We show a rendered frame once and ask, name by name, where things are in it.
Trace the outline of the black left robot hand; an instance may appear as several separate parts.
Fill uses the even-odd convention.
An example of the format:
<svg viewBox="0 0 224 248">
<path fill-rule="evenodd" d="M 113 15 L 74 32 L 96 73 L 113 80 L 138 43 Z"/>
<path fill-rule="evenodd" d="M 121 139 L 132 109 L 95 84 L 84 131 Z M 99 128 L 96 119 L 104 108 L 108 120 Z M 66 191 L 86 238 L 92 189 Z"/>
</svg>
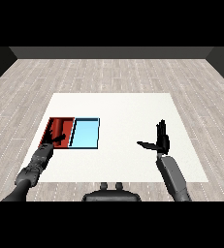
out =
<svg viewBox="0 0 224 248">
<path fill-rule="evenodd" d="M 57 135 L 54 138 L 52 136 L 52 129 L 51 129 L 52 123 L 53 123 L 53 120 L 51 119 L 47 124 L 47 127 L 44 131 L 40 144 L 49 143 L 49 144 L 52 144 L 54 147 L 56 147 L 56 146 L 59 146 L 61 144 L 61 141 L 63 141 L 66 138 L 66 135 L 61 134 L 61 135 Z"/>
</svg>

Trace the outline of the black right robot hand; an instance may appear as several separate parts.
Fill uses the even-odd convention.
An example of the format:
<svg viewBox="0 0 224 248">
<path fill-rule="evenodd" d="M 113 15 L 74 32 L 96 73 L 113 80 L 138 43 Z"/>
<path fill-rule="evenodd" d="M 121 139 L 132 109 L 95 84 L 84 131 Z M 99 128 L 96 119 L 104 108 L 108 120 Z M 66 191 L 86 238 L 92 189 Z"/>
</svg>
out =
<svg viewBox="0 0 224 248">
<path fill-rule="evenodd" d="M 156 150 L 158 153 L 167 155 L 170 150 L 170 139 L 166 133 L 166 123 L 164 120 L 161 120 L 157 125 L 157 140 L 156 143 L 149 143 L 138 141 L 138 145 L 142 146 L 145 149 Z"/>
</svg>

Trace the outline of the red shallow open box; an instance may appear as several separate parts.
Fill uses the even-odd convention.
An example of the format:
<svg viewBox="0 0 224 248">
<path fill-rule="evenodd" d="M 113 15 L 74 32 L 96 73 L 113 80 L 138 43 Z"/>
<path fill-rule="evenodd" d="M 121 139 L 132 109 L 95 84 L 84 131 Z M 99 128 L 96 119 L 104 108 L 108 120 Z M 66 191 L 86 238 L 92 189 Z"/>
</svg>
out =
<svg viewBox="0 0 224 248">
<path fill-rule="evenodd" d="M 51 117 L 48 121 L 53 120 L 51 129 L 52 136 L 55 138 L 57 135 L 65 134 L 66 138 L 61 141 L 59 146 L 53 147 L 54 149 L 68 149 L 71 140 L 72 129 L 74 127 L 74 117 Z"/>
</svg>

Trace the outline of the light blue shallow open box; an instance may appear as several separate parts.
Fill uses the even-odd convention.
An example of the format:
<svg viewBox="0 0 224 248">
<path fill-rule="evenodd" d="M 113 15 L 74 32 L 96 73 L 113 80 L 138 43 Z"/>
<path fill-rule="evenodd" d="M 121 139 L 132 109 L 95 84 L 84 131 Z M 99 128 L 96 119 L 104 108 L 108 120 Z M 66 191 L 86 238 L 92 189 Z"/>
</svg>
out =
<svg viewBox="0 0 224 248">
<path fill-rule="evenodd" d="M 78 117 L 69 138 L 70 149 L 97 149 L 100 119 L 98 117 Z"/>
</svg>

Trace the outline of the dark grey robot body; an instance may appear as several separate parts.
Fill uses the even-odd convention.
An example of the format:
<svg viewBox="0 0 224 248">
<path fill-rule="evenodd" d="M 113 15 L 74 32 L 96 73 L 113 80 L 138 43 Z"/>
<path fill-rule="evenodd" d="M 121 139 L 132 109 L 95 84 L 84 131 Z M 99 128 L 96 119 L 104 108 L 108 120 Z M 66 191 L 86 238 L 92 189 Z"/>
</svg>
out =
<svg viewBox="0 0 224 248">
<path fill-rule="evenodd" d="M 121 182 L 115 183 L 115 189 L 109 190 L 108 183 L 102 182 L 100 189 L 82 197 L 83 202 L 140 202 L 138 194 L 125 191 Z"/>
</svg>

